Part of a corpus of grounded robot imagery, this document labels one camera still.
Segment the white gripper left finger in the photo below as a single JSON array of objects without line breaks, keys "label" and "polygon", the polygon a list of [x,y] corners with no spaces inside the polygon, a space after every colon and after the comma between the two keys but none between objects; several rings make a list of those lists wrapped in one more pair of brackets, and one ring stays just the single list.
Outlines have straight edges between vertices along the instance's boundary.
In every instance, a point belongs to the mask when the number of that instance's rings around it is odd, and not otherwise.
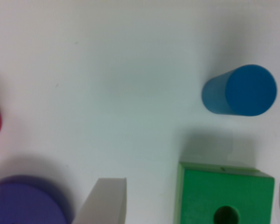
[{"label": "white gripper left finger", "polygon": [[127,179],[99,178],[72,224],[125,224]]}]

